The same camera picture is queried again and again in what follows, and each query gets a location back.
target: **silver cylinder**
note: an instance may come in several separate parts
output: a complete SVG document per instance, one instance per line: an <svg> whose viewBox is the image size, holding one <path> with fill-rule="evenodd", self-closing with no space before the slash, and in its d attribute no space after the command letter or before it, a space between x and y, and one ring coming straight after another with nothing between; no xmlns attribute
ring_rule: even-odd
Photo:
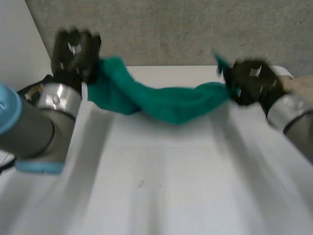
<svg viewBox="0 0 313 235"><path fill-rule="evenodd" d="M37 107L62 111L76 118L81 100L75 89L61 83L48 83L44 86Z"/></svg>
<svg viewBox="0 0 313 235"><path fill-rule="evenodd" d="M51 142L54 127L51 120L22 100L22 113L17 123L0 135L0 149L17 158L35 156Z"/></svg>

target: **green towel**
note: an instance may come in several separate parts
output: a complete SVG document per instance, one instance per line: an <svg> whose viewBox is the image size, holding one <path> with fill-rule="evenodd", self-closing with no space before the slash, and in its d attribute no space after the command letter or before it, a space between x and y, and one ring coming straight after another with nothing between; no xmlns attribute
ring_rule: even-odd
<svg viewBox="0 0 313 235"><path fill-rule="evenodd" d="M99 63L99 78L88 84L88 100L101 109L125 115L144 111L158 120L183 124L229 100L227 88L222 83L208 82L194 89L155 89L134 81L118 57Z"/></svg>

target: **concrete wall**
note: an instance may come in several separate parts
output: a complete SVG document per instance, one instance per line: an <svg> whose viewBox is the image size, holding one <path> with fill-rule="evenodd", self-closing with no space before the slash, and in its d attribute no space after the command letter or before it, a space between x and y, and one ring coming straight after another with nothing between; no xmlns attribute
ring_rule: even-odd
<svg viewBox="0 0 313 235"><path fill-rule="evenodd" d="M49 53L60 27L99 31L127 65L214 65L262 57L313 73L312 0L26 0Z"/></svg>

